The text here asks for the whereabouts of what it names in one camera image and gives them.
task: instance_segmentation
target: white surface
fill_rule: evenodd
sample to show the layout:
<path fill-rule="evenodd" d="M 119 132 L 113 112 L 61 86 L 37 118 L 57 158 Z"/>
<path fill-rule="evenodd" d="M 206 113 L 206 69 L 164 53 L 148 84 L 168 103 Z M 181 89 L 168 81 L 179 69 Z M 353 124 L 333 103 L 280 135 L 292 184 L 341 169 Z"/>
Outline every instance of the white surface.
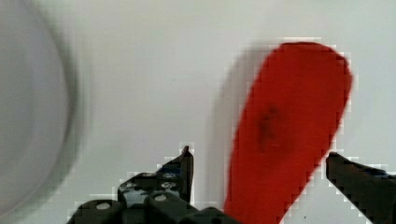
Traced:
<path fill-rule="evenodd" d="M 65 223 L 81 203 L 112 198 L 122 179 L 176 156 L 180 142 L 194 145 L 195 206 L 221 207 L 240 106 L 277 37 L 321 37 L 346 53 L 355 83 L 334 147 L 396 171 L 392 1 L 32 3 L 77 68 L 78 119 L 59 174 L 3 223 Z M 366 223 L 322 173 L 294 208 L 285 223 Z"/>
<path fill-rule="evenodd" d="M 45 182 L 62 149 L 66 83 L 44 27 L 21 1 L 0 2 L 0 216 Z"/>

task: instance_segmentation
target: dark stain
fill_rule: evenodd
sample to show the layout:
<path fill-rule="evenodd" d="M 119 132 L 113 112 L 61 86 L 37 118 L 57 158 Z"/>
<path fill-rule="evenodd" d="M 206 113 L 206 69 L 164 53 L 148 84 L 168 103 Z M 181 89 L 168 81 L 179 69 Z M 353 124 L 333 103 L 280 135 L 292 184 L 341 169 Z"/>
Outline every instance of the dark stain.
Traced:
<path fill-rule="evenodd" d="M 262 115 L 258 122 L 259 128 L 259 143 L 262 150 L 264 144 L 268 139 L 273 139 L 276 137 L 274 133 L 274 120 L 278 117 L 278 110 L 275 106 L 270 105 L 268 110 Z"/>

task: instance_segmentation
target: red object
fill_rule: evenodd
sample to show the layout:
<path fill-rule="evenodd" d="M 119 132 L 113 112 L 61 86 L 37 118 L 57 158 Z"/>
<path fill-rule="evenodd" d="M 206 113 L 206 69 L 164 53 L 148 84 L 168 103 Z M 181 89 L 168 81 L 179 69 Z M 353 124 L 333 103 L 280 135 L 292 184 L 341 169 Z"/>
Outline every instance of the red object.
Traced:
<path fill-rule="evenodd" d="M 268 56 L 233 142 L 227 214 L 280 222 L 329 150 L 351 82 L 345 58 L 317 43 L 282 44 Z"/>

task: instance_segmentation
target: white table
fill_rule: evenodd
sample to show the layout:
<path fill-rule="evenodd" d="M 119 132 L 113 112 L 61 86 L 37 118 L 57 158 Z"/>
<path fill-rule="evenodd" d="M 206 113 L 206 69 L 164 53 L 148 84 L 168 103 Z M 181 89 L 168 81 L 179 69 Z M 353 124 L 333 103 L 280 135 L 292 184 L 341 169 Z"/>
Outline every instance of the white table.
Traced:
<path fill-rule="evenodd" d="M 316 37 L 310 40 L 345 53 L 355 82 L 333 147 L 396 171 L 393 1 L 31 4 L 61 43 L 68 79 L 77 81 L 77 112 L 54 175 L 4 224 L 65 223 L 82 203 L 116 199 L 123 180 L 156 170 L 185 143 L 194 149 L 194 205 L 221 208 L 249 85 L 266 45 L 291 41 L 278 37 Z M 323 171 L 318 168 L 284 223 L 366 223 Z"/>

